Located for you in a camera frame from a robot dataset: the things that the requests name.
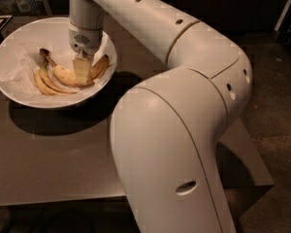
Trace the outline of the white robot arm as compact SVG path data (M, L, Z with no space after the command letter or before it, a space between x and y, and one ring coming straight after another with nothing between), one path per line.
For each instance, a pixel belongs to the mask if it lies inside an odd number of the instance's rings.
M160 0L92 0L167 70L114 107L111 146L141 233L237 233L215 149L252 88L246 54Z

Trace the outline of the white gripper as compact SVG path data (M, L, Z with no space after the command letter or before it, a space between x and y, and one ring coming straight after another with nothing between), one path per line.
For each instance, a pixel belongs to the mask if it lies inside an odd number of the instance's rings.
M69 45L74 52L73 67L78 85L88 85L90 81L91 62L86 54L92 55L98 51L103 38L102 29L82 29L72 23L68 25Z

